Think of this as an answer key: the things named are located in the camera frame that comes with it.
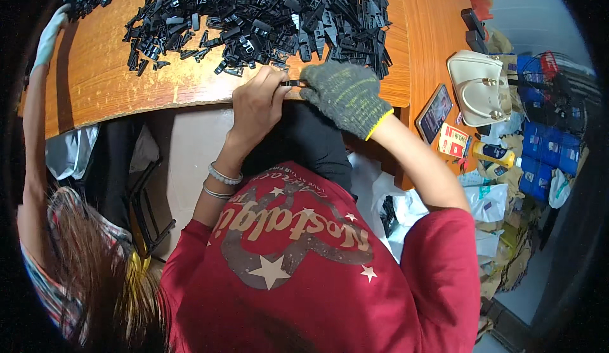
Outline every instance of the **white handbag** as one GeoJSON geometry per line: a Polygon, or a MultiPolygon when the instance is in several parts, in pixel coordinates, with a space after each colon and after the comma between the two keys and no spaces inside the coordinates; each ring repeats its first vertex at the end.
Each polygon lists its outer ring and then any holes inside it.
{"type": "Polygon", "coordinates": [[[466,125],[479,127],[510,119],[510,86],[496,56],[460,50],[446,65],[466,125]]]}

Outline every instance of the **red card package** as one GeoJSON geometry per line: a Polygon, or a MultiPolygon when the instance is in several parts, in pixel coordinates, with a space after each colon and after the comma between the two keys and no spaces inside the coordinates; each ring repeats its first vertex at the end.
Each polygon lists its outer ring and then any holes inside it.
{"type": "Polygon", "coordinates": [[[468,134],[444,123],[440,131],[438,150],[455,158],[462,158],[468,134]]]}

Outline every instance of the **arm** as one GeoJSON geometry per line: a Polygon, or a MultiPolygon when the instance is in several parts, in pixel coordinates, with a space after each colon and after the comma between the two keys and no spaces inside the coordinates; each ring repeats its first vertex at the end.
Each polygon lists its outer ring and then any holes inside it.
{"type": "MultiPolygon", "coordinates": [[[[286,78],[285,72],[276,72],[269,66],[263,66],[254,78],[232,93],[234,125],[226,135],[222,151],[216,159],[214,166],[218,172],[231,178],[239,177],[243,160],[281,118],[283,99],[292,89],[279,87],[279,83],[286,78]]],[[[215,193],[234,193],[234,186],[211,175],[207,176],[205,186],[215,193]]],[[[213,227],[226,201],[201,190],[193,220],[213,227]]]]}
{"type": "Polygon", "coordinates": [[[474,220],[444,209],[418,220],[404,239],[401,269],[416,302],[423,351],[471,352],[480,279],[474,220]]]}
{"type": "Polygon", "coordinates": [[[339,128],[365,141],[376,140],[400,162],[431,211],[446,207],[469,211],[465,193],[451,170],[379,98],[381,84],[371,69],[326,62],[307,66],[300,79],[308,84],[300,91],[302,98],[339,128]]]}
{"type": "Polygon", "coordinates": [[[389,151],[415,184],[422,202],[434,208],[456,207],[469,212],[457,177],[428,145],[393,115],[382,121],[371,138],[389,151]]]}
{"type": "Polygon", "coordinates": [[[26,104],[23,110],[23,136],[26,147],[26,179],[23,205],[17,212],[21,244],[48,274],[54,275],[49,235],[46,229],[46,164],[44,156],[44,93],[50,58],[55,49],[57,33],[67,22],[69,5],[59,8],[40,36],[36,60],[30,75],[26,104]]]}

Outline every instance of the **pile of black plastic parts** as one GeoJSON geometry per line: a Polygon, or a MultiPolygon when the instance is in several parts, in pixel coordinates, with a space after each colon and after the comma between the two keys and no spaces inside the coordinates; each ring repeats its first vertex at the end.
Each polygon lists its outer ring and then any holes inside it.
{"type": "Polygon", "coordinates": [[[304,62],[313,52],[321,60],[328,43],[326,60],[368,65],[383,79],[392,65],[385,50],[388,5],[387,0],[146,0],[126,24],[127,65],[141,75],[148,59],[155,61],[154,70],[169,64],[159,61],[167,51],[200,62],[211,48],[225,45],[215,73],[241,76],[256,62],[289,69],[285,62],[297,53],[304,62]],[[208,39],[206,30],[198,49],[183,49],[203,15],[220,36],[208,39]],[[140,52],[148,59],[140,59],[140,52]]]}

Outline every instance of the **dark hair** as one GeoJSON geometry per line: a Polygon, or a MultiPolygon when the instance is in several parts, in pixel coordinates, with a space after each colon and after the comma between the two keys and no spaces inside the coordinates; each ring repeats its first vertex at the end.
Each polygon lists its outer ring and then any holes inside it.
{"type": "MultiPolygon", "coordinates": [[[[80,300],[80,317],[68,341],[87,352],[167,352],[169,306],[159,275],[142,270],[121,244],[110,246],[102,220],[86,203],[75,205],[69,190],[51,200],[57,277],[66,298],[80,300]]],[[[67,327],[68,304],[62,307],[60,327],[67,327]]]]}

